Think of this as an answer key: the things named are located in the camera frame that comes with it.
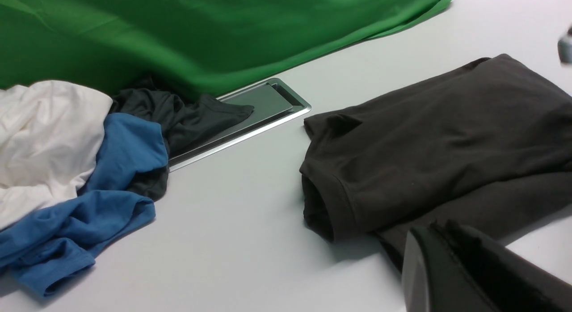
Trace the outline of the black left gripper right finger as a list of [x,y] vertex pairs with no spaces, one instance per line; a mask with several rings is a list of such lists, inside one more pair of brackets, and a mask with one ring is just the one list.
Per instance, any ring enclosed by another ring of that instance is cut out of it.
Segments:
[[457,222],[433,223],[478,288],[501,312],[569,312],[571,285]]

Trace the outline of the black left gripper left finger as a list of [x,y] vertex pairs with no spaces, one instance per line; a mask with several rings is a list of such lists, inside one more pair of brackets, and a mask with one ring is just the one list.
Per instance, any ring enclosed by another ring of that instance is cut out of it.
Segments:
[[447,241],[434,229],[407,233],[402,266],[408,312],[495,312]]

